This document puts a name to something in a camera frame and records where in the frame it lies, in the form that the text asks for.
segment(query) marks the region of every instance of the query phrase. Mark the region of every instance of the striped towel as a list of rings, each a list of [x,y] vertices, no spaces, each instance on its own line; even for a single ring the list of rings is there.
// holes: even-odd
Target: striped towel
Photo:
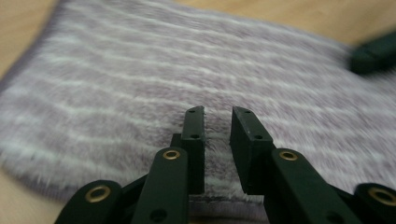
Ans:
[[[205,194],[191,215],[265,222],[229,147],[232,106],[331,184],[396,188],[396,76],[347,70],[350,47],[167,0],[66,0],[1,82],[0,162],[67,200],[96,179],[126,185],[205,106]]]

